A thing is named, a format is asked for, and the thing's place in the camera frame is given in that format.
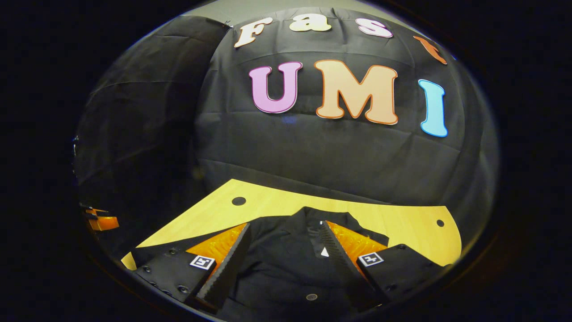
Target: black shirt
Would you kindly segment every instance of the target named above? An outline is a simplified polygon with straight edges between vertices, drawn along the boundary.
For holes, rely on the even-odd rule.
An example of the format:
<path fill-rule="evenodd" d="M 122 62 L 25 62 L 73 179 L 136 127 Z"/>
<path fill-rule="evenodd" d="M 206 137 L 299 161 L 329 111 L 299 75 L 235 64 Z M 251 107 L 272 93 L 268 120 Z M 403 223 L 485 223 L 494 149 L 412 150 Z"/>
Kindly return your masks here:
<path fill-rule="evenodd" d="M 236 283 L 215 316 L 229 321 L 348 318 L 352 305 L 317 233 L 325 220 L 388 244 L 387 236 L 362 228 L 349 213 L 304 207 L 292 216 L 255 219 Z M 133 258 L 139 266 L 171 247 L 187 249 L 219 232 L 137 248 Z"/>

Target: shirt collar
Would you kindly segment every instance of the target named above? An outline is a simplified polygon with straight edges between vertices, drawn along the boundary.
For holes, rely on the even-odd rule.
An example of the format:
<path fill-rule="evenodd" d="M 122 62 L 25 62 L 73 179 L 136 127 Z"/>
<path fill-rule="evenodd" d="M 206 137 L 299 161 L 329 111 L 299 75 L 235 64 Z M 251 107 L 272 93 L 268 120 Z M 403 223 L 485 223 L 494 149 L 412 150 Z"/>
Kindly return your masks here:
<path fill-rule="evenodd" d="M 349 213 L 333 213 L 310 207 L 302 207 L 302 209 L 290 216 L 282 224 L 281 228 L 291 234 L 305 234 L 307 233 L 307 225 L 310 220 L 327 220 L 353 231 L 362 229 L 358 221 Z"/>

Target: wooden table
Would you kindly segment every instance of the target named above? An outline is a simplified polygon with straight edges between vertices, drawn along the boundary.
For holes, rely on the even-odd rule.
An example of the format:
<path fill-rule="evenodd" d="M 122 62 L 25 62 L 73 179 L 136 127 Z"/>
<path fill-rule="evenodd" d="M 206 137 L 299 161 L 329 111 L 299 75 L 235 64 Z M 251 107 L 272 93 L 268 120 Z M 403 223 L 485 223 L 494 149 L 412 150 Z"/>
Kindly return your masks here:
<path fill-rule="evenodd" d="M 246 203 L 235 206 L 232 199 Z M 231 179 L 155 232 L 137 247 L 196 237 L 260 217 L 292 215 L 302 207 L 350 213 L 360 226 L 389 237 L 389 247 L 406 244 L 431 261 L 445 266 L 461 253 L 461 238 L 445 206 L 389 206 L 314 197 Z M 122 260 L 135 270 L 131 253 Z"/>

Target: letter m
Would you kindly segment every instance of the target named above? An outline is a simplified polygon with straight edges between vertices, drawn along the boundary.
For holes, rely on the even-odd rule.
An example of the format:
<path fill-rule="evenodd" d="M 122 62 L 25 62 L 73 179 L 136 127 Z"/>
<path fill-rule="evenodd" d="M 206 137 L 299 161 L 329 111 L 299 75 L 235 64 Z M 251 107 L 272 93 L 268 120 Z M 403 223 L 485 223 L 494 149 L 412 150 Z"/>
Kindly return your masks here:
<path fill-rule="evenodd" d="M 358 82 L 342 61 L 320 60 L 316 61 L 314 66 L 322 72 L 324 80 L 322 106 L 316 110 L 318 116 L 326 119 L 343 117 L 344 110 L 339 105 L 341 95 L 354 119 L 362 114 L 371 99 L 366 119 L 380 124 L 397 123 L 398 117 L 394 111 L 394 79 L 397 78 L 395 70 L 373 65 L 363 80 Z"/>

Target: pink letter u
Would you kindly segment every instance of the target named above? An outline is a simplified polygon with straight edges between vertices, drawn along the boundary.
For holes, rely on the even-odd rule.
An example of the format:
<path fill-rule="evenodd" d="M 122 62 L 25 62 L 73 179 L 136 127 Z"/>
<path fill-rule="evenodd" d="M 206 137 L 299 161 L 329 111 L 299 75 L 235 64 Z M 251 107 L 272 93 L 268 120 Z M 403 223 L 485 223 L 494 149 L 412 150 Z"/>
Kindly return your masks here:
<path fill-rule="evenodd" d="M 252 98 L 259 110 L 266 113 L 284 113 L 291 109 L 298 96 L 298 70 L 302 68 L 299 61 L 285 62 L 278 66 L 284 74 L 284 95 L 279 100 L 268 97 L 268 75 L 272 68 L 262 66 L 254 68 L 248 75 L 252 78 Z"/>

